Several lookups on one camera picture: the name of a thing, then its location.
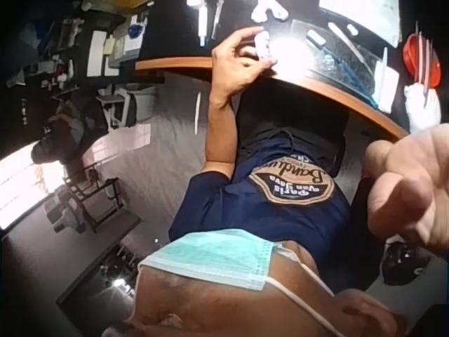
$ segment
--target desk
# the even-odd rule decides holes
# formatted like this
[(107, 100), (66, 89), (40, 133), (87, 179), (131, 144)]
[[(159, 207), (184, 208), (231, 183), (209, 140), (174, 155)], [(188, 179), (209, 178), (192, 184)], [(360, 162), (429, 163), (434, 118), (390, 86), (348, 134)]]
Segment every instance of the desk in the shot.
[[(210, 78), (212, 49), (234, 30), (254, 25), (250, 17), (257, 3), (256, 0), (224, 0), (217, 40), (207, 41), (206, 46), (202, 48), (199, 46), (197, 36), (198, 11), (189, 8), (185, 3), (185, 0), (156, 1), (150, 8), (149, 26), (145, 32), (136, 70), (171, 69), (183, 74)], [(396, 91), (392, 114), (383, 114), (372, 108), (361, 94), (342, 84), (344, 81), (340, 81), (341, 74), (327, 76), (323, 72), (318, 73), (313, 66), (307, 64), (313, 63), (318, 57), (318, 51), (311, 53), (309, 48), (310, 55), (298, 58), (298, 55), (302, 55), (299, 48), (306, 43), (305, 34), (309, 28), (313, 28), (325, 37), (326, 45), (330, 45), (331, 50), (350, 65), (362, 82), (373, 89), (373, 79), (366, 74), (363, 65), (327, 28), (330, 21), (341, 28), (346, 27), (350, 21), (320, 10), (318, 0), (282, 0), (280, 3), (290, 13), (288, 21), (278, 22), (269, 13), (269, 20), (263, 24), (271, 36), (270, 46), (276, 43), (283, 44), (279, 48), (285, 50), (280, 55), (276, 55), (279, 63), (274, 68), (276, 71), (274, 78), (314, 91), (347, 106), (371, 123), (378, 125), (391, 139), (406, 136), (408, 118), (403, 99), (403, 83), (400, 82)], [(212, 31), (214, 15), (215, 2), (211, 1), (208, 6), (208, 36)], [(364, 47), (361, 52), (372, 68), (375, 61), (382, 57), (385, 46), (389, 49), (389, 59), (397, 60), (400, 57), (400, 48), (392, 48), (360, 25), (356, 25), (356, 28), (359, 30), (359, 35), (352, 40)], [(397, 70), (401, 77), (407, 76), (403, 67), (397, 69), (396, 65), (392, 65), (390, 61), (389, 66)]]

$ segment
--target black desk surface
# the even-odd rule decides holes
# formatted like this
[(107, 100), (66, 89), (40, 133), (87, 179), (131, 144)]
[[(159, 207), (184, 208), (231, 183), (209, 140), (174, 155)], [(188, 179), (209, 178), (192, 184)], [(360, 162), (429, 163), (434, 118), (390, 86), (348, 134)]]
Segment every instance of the black desk surface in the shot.
[[(186, 0), (155, 1), (155, 4), (149, 8), (149, 24), (145, 32), (139, 60), (180, 56), (209, 57), (212, 49), (234, 30), (255, 25), (250, 17), (257, 4), (257, 0), (224, 0), (220, 25), (217, 29), (217, 39), (215, 41), (206, 39), (206, 45), (200, 47), (198, 38), (198, 11), (188, 7), (186, 2)], [(206, 2), (208, 3), (208, 38), (210, 38), (216, 3), (211, 0), (207, 0)], [(407, 1), (401, 2), (401, 30), (404, 39), (415, 28), (415, 19), (411, 18), (412, 11), (408, 10), (405, 2)], [(389, 55), (388, 66), (395, 69), (399, 73), (400, 78), (392, 106), (392, 113), (386, 114), (386, 116), (395, 121), (403, 129), (409, 131), (403, 89), (405, 85), (412, 84), (413, 79), (406, 72), (403, 65), (403, 43), (399, 44), (398, 48), (393, 48), (376, 34), (357, 23), (340, 15), (320, 9), (319, 0), (279, 0), (279, 3), (289, 12), (289, 19), (286, 22), (279, 22), (273, 18), (270, 12), (268, 13), (269, 19), (262, 25), (270, 33), (271, 44), (275, 39), (281, 37), (294, 37), (304, 43), (307, 30), (313, 28), (325, 37), (326, 46), (329, 46), (329, 49), (345, 60), (372, 92), (374, 89), (373, 79), (370, 79), (364, 66), (355, 58), (354, 54), (352, 54), (346, 45), (328, 29), (328, 23), (334, 22), (342, 30), (349, 23), (356, 27), (359, 33), (350, 39), (356, 45), (362, 46), (360, 50), (372, 69), (375, 68), (376, 59), (379, 60), (382, 58), (384, 47), (387, 47)], [(292, 63), (289, 64), (289, 67), (294, 71), (294, 65)], [(309, 72), (307, 76), (336, 86), (366, 102), (366, 99), (357, 91), (351, 90), (350, 86), (344, 86), (339, 83), (341, 74), (334, 74), (329, 78), (329, 76), (322, 76), (322, 73), (320, 75), (316, 72)]]

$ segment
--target wall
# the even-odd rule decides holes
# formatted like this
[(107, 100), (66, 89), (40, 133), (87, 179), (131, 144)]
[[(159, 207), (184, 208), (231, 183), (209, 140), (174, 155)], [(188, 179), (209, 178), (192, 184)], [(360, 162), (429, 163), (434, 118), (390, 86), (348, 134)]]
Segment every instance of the wall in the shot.
[(93, 234), (53, 231), (43, 206), (18, 223), (3, 242), (4, 291), (22, 302), (45, 336), (79, 337), (56, 304), (69, 285), (140, 219), (120, 210)]

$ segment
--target hand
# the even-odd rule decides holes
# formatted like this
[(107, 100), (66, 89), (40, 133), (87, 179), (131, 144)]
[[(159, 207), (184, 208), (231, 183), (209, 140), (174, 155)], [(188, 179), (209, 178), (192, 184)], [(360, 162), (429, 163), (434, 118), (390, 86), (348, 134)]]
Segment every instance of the hand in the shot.
[(366, 153), (377, 178), (368, 198), (373, 234), (449, 250), (449, 124), (391, 144), (377, 141)]
[(276, 64), (274, 59), (254, 60), (255, 48), (240, 48), (242, 40), (263, 31), (263, 27), (250, 27), (234, 32), (212, 51), (211, 101), (225, 104), (239, 91), (253, 83), (261, 73)]

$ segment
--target wooden desk edge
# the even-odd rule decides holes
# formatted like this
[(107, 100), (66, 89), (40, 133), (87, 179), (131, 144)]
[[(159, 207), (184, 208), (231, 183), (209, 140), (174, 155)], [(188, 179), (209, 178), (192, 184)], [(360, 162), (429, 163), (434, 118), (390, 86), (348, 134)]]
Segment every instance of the wooden desk edge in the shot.
[[(139, 61), (135, 64), (136, 70), (169, 68), (202, 68), (210, 70), (212, 69), (212, 58), (196, 56), (159, 58), (156, 60)], [(300, 79), (284, 79), (279, 77), (278, 75), (274, 75), (273, 78), (280, 79), (281, 81), (287, 81), (297, 86), (301, 86), (349, 107), (350, 109), (358, 112), (365, 118), (380, 126), (382, 129), (392, 135), (396, 140), (408, 135), (408, 132), (406, 130), (401, 128), (397, 123), (392, 121), (387, 116), (384, 116), (383, 113), (373, 109), (371, 106), (362, 102), (353, 95), (335, 88), (334, 86), (308, 77), (302, 77)]]

